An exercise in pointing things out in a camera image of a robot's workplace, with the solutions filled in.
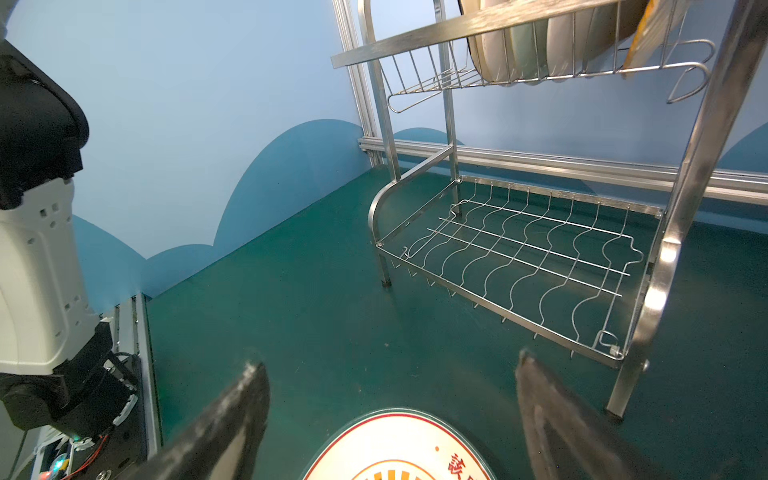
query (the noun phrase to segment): wire basket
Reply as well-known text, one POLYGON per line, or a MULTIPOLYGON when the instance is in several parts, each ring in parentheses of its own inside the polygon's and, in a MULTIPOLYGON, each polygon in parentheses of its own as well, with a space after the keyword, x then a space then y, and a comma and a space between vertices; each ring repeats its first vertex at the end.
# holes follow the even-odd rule
POLYGON ((379 248, 393 266, 422 273, 429 285, 440 282, 571 354, 609 366, 621 361, 658 212, 498 180, 462 183, 467 194, 458 204, 438 195, 383 239, 379 248))

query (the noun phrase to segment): rack foot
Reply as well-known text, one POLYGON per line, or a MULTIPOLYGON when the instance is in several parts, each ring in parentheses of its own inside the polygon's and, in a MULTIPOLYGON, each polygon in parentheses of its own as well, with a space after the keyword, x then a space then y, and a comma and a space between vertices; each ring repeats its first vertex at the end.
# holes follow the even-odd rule
POLYGON ((611 410, 608 410, 607 407, 603 408, 603 412, 605 413, 605 418, 614 425, 621 425, 621 423, 624 421, 624 417, 616 415, 611 410))
POLYGON ((382 286, 384 288, 390 288, 392 286, 392 278, 389 277, 389 269, 386 266, 386 258, 377 253, 376 257, 379 259, 379 272, 381 273, 382 286))

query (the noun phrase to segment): blue wave mural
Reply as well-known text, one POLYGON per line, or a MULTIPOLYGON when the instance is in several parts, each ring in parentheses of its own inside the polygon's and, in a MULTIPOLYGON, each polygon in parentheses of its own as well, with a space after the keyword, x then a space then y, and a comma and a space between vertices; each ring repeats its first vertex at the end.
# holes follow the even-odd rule
POLYGON ((768 174, 766 157, 768 157, 768 124, 763 124, 725 152, 717 163, 717 167, 768 174))
POLYGON ((237 184, 213 245, 183 245, 144 259, 74 216, 91 306, 104 312, 138 291, 157 296, 363 174, 370 162, 357 144, 361 136, 362 128, 355 124, 324 119, 299 124, 275 138, 237 184))

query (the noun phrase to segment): wire shelf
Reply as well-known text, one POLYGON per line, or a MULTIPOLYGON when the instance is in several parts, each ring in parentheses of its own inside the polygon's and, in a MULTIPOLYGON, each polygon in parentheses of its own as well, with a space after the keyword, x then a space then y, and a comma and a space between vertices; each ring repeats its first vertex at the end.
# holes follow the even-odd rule
MULTIPOLYGON (((684 0, 673 2, 672 13, 674 13, 676 7, 687 9, 687 2, 684 0)), ((627 52, 630 49, 622 47, 628 35, 625 35, 624 32, 626 27, 620 26, 622 25, 621 2, 618 2, 615 6, 613 41, 609 41, 607 45, 602 45, 601 55, 595 55, 594 48, 586 47, 586 45, 592 45, 596 42, 592 37, 577 35, 577 22, 589 22, 590 15, 591 20, 594 22, 596 12, 598 12, 598 8, 561 16, 561 19, 567 20, 566 18, 570 18, 571 20, 571 58, 565 65, 560 64, 554 67, 550 65, 548 68, 547 52, 540 51, 538 48, 535 49, 535 59, 528 58, 523 65, 515 62, 514 55, 511 53, 511 37, 515 35, 515 33, 512 33, 512 28, 503 28, 481 35, 472 35, 459 40, 444 42, 444 45, 448 47, 449 53, 447 55, 447 64, 443 64, 444 68, 441 68, 439 61, 440 44, 383 56, 380 58, 380 68, 387 90, 387 105, 391 111, 402 113, 435 97, 442 91, 457 88, 485 87, 489 85, 510 86, 517 83, 537 84, 542 81, 565 81, 571 78, 592 78, 612 74, 626 76, 640 72, 674 68, 682 69, 682 73, 667 96, 668 104, 690 98, 707 86, 710 70, 706 63, 714 56, 715 44, 703 38, 683 40, 687 12, 682 14, 681 20, 677 23, 671 21, 674 15, 670 15, 670 21, 666 26, 663 41, 660 45, 660 54, 656 55, 657 61, 652 61, 652 65, 634 66, 633 68, 624 67, 624 63, 627 60, 627 52), (587 14, 586 20, 583 17, 584 13, 587 14), (503 55, 496 55, 498 58, 495 58, 493 62, 479 59, 479 54, 477 53, 479 48, 482 49, 480 46, 484 42, 490 41, 496 41, 497 45, 503 45, 504 48, 503 52, 499 52, 503 53, 503 55), (682 45, 702 45, 706 48, 707 53, 703 55, 700 61, 671 62, 672 54, 682 45), (686 93, 679 93, 678 90, 681 89, 684 78, 692 71, 699 71, 701 73, 700 81, 695 86, 688 85, 689 89, 686 93), (413 94, 423 94, 424 96, 417 101, 407 102, 402 107, 396 107, 392 104, 393 98, 413 94)), ((537 41, 536 38, 538 29, 531 27, 528 30, 530 31, 531 43, 534 46, 541 44, 541 39, 539 38, 539 41, 537 41)))
POLYGON ((616 366, 658 219, 616 200, 463 177, 378 245, 395 268, 616 366))

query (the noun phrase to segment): metal frame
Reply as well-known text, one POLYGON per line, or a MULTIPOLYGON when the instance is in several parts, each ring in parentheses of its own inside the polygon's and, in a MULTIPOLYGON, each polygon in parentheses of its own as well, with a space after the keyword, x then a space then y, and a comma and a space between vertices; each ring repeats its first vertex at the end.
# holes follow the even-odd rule
MULTIPOLYGON (((360 45, 346 0, 333 0, 333 11, 336 13, 336 24, 339 26, 339 37, 344 51, 358 48, 360 45)), ((349 80, 352 82, 352 93, 355 96, 357 113, 360 115, 362 132, 366 136, 375 137, 376 116, 368 92, 368 78, 362 65, 349 66, 349 80)), ((378 151, 368 151, 368 155, 372 167, 382 164, 382 155, 378 151)))
POLYGON ((154 457, 163 445, 160 428, 160 409, 157 406, 154 382, 154 360, 149 338, 147 304, 143 293, 133 298, 136 312, 136 337, 141 361, 141 398, 144 399, 144 424, 147 433, 147 459, 154 457))
MULTIPOLYGON (((384 142, 381 138, 362 137, 359 139, 359 144, 364 151, 384 151, 384 142)), ((395 139, 395 148, 398 153, 413 157, 426 158, 444 147, 445 144, 395 139)), ((677 167, 663 165, 528 154, 466 145, 457 145, 456 154, 460 164, 504 168, 666 192, 672 191, 678 170, 677 167)), ((768 205, 768 174, 716 169, 710 177, 704 196, 745 204, 768 205)))
MULTIPOLYGON (((437 23, 386 40, 376 41, 370 18, 369 0, 359 0, 360 26, 364 45, 332 57, 333 65, 337 68, 339 66, 368 62, 371 73, 376 110, 382 128, 382 145, 380 147, 376 139, 363 138, 361 139, 361 146, 368 147, 368 150, 382 148, 387 153, 389 168, 392 174, 392 181, 376 195, 369 211, 369 227, 382 271, 382 284, 384 286, 391 285, 386 266, 387 259, 393 260, 396 264, 406 264, 409 269, 424 275, 430 284, 439 283, 448 288, 452 294, 460 293, 474 302, 476 306, 482 305, 498 313, 502 319, 510 319, 531 330, 535 335, 542 335, 569 348, 572 352, 580 353, 605 365, 621 368, 607 405, 609 413, 621 418, 624 415, 627 403, 639 380, 640 374, 648 367, 647 357, 650 352, 650 345, 658 328, 661 314, 664 311, 664 304, 666 303, 674 277, 674 270, 680 256, 680 248, 693 222, 694 214, 698 209, 701 199, 704 196, 708 196, 725 200, 747 201, 754 204, 768 204, 768 181, 766 181, 768 179, 765 176, 722 170, 716 172, 714 170, 765 48, 766 37, 768 36, 768 1, 737 0, 711 75, 707 67, 703 65, 703 62, 665 64, 671 49, 674 49, 676 45, 686 43, 678 42, 678 39, 674 46, 669 49, 667 40, 670 37, 672 22, 667 27, 662 59, 659 65, 627 71, 617 68, 616 58, 619 50, 617 39, 614 44, 613 70, 610 72, 598 72, 598 74, 616 74, 677 67, 686 68, 685 72, 690 71, 692 68, 699 68, 704 72, 704 84, 696 91, 689 92, 689 94, 682 95, 679 98, 671 98, 674 96, 675 90, 673 90, 673 93, 670 95, 670 102, 687 98, 701 90, 706 85, 707 80, 709 80, 710 86, 704 96, 690 137, 688 149, 679 170, 610 161, 593 161, 573 157, 488 151, 457 146, 455 144, 451 90, 453 88, 475 85, 466 83, 462 85, 463 72, 455 66, 455 59, 452 57, 452 46, 449 42, 459 38, 467 38, 490 31, 506 29, 513 25, 521 25, 539 19, 576 12, 583 8, 607 5, 616 2, 616 0, 512 0, 497 7, 447 21, 443 16, 443 1, 433 1, 437 23), (396 54, 410 52, 417 48, 429 48, 431 45, 437 44, 439 44, 441 71, 435 72, 434 91, 443 93, 449 144, 445 146, 402 141, 396 143, 392 136, 392 126, 389 119, 389 103, 385 90, 386 79, 382 76, 379 59, 387 56, 394 58, 396 54), (401 176, 397 161, 398 147, 400 147, 400 151, 404 154, 421 154, 428 157, 401 176), (419 208, 408 219, 398 225, 392 232, 382 237, 379 231, 378 216, 386 198, 413 178, 423 174, 429 168, 446 159, 449 159, 451 162, 452 179, 449 185, 426 205, 419 208), (411 222, 422 215, 436 201, 443 198, 449 191, 454 195, 453 205, 455 207, 452 208, 452 215, 455 218, 460 217, 462 212, 457 208, 461 204, 458 188, 466 181, 503 185, 508 189, 515 190, 534 188, 480 177, 461 177, 458 174, 459 161, 469 164, 534 171, 536 173, 553 174, 562 177, 576 177, 583 180, 596 180, 609 184, 672 191, 669 205, 660 219, 657 235, 647 258, 647 265, 652 265, 654 268, 648 269, 652 273, 647 273, 644 276, 637 292, 637 302, 632 314, 629 330, 627 331, 624 348, 619 352, 620 354, 613 354, 615 352, 612 352, 612 355, 608 355, 596 349, 591 349, 578 341, 574 341, 539 323, 532 322, 517 313, 513 313, 511 310, 500 307, 483 296, 467 290, 462 285, 457 285, 441 275, 436 275, 410 262, 409 259, 402 256, 399 257, 383 248, 384 240, 392 235, 396 235, 410 225, 411 222), (671 181, 673 175, 675 176, 674 182, 671 181)), ((477 85, 494 84, 493 82, 483 81, 482 75, 480 76, 481 80, 477 85)), ((574 74, 570 77, 578 76, 588 75, 585 75, 583 72, 578 74, 574 71, 574 74)), ((539 78, 526 81, 546 79, 554 78, 542 78, 541 73, 539 73, 539 78)), ((420 84, 420 91, 429 90, 423 87, 423 81, 420 81, 420 84)), ((414 91, 413 89, 409 91, 408 88, 404 88, 403 91, 394 94, 407 94, 414 91)), ((573 199, 573 201, 590 201, 590 198, 577 198, 575 194, 566 192, 560 192, 559 194, 565 195, 567 198, 573 199)), ((593 198, 592 200, 593 202, 598 202, 598 204, 609 201, 608 199, 601 198, 597 198, 597 200, 593 198)), ((649 214, 659 213, 658 209, 652 206, 636 206, 634 209, 642 210, 649 214)))

